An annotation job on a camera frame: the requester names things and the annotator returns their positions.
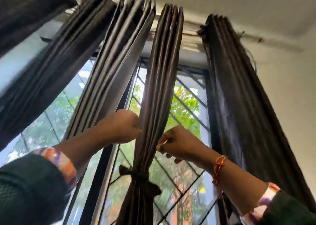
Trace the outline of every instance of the colorful wristband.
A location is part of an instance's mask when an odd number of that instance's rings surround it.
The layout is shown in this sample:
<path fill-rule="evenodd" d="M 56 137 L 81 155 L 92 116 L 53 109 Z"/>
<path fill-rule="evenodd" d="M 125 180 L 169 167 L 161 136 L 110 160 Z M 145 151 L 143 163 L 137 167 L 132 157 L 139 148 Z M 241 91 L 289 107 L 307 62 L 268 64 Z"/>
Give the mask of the colorful wristband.
<path fill-rule="evenodd" d="M 269 207 L 274 196 L 280 191 L 280 188 L 273 184 L 269 183 L 269 186 L 263 196 L 260 198 L 257 203 L 257 207 L 252 209 L 249 213 L 241 217 L 241 221 L 244 225 L 256 225 L 259 224 L 259 221 L 264 215 L 264 212 Z"/>
<path fill-rule="evenodd" d="M 65 154 L 55 148 L 47 147 L 36 149 L 32 153 L 40 155 L 46 160 L 51 161 L 63 174 L 70 191 L 76 186 L 77 171 Z"/>

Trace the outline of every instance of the curtain pleat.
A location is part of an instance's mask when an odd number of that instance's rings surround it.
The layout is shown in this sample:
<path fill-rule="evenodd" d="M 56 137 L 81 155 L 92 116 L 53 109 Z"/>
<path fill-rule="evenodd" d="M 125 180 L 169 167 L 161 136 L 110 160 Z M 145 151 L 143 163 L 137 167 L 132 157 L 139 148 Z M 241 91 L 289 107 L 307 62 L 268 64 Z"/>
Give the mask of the curtain pleat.
<path fill-rule="evenodd" d="M 76 0 L 0 0 L 0 58 Z"/>
<path fill-rule="evenodd" d="M 153 223 L 154 197 L 159 187 L 149 182 L 149 167 L 158 139 L 163 134 L 172 102 L 173 88 L 182 38 L 183 11 L 165 5 L 157 28 L 148 64 L 145 91 L 140 110 L 142 135 L 136 139 L 134 166 L 120 166 L 121 175 L 131 175 L 132 181 L 121 206 L 116 225 L 148 225 Z"/>
<path fill-rule="evenodd" d="M 112 0 L 84 0 L 0 98 L 0 150 L 60 94 L 102 42 L 113 18 Z"/>
<path fill-rule="evenodd" d="M 152 4 L 152 0 L 120 0 L 64 140 L 93 127 L 107 114 L 116 111 L 136 68 L 155 15 L 156 4 Z M 67 223 L 75 199 L 74 196 L 64 224 Z"/>
<path fill-rule="evenodd" d="M 226 17 L 199 31 L 209 61 L 223 153 L 259 179 L 280 186 L 310 211 L 316 204 L 250 59 Z"/>

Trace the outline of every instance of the sleeve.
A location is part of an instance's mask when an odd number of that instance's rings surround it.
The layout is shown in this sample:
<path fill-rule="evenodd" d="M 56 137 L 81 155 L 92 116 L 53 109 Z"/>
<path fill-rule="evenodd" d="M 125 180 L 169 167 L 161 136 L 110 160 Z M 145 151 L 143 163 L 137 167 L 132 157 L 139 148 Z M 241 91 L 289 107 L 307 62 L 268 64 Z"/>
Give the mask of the sleeve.
<path fill-rule="evenodd" d="M 244 225 L 310 225 L 316 224 L 316 215 L 278 186 L 269 183 L 257 207 L 241 217 L 241 221 Z"/>
<path fill-rule="evenodd" d="M 54 148 L 35 150 L 4 165 L 0 224 L 49 225 L 61 220 L 76 181 L 72 163 Z"/>

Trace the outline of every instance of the red thread bracelet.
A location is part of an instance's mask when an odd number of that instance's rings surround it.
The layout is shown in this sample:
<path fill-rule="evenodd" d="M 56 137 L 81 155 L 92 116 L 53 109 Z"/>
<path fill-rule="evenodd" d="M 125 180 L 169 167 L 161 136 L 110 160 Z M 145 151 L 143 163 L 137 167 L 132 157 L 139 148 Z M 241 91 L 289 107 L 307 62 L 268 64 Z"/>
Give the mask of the red thread bracelet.
<path fill-rule="evenodd" d="M 220 156 L 218 159 L 216 159 L 215 166 L 214 166 L 214 174 L 213 174 L 213 183 L 216 185 L 218 182 L 218 173 L 220 169 L 224 166 L 224 161 L 226 157 L 224 155 Z"/>

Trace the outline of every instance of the curtain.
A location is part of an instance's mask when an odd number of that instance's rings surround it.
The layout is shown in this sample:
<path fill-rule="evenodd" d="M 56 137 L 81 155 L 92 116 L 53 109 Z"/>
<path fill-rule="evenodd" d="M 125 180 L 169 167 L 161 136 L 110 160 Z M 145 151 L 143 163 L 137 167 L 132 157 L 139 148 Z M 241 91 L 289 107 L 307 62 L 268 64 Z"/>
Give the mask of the curtain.
<path fill-rule="evenodd" d="M 152 0 L 120 0 L 64 140 L 93 127 L 107 114 L 116 111 L 155 15 L 156 4 L 152 4 Z M 67 224 L 82 179 L 77 184 L 63 224 Z"/>
<path fill-rule="evenodd" d="M 148 64 L 145 91 L 140 111 L 142 135 L 136 139 L 133 168 L 120 166 L 121 175 L 132 181 L 116 220 L 116 225 L 148 225 L 153 223 L 154 197 L 159 187 L 149 182 L 149 167 L 158 139 L 163 134 L 172 102 L 173 88 L 182 38 L 183 11 L 165 5 L 161 13 Z"/>
<path fill-rule="evenodd" d="M 209 62 L 223 153 L 259 179 L 277 184 L 315 213 L 310 189 L 231 23 L 211 14 L 198 33 Z"/>
<path fill-rule="evenodd" d="M 60 94 L 102 42 L 116 4 L 84 0 L 0 98 L 0 151 Z"/>
<path fill-rule="evenodd" d="M 0 0 L 0 58 L 76 0 Z"/>

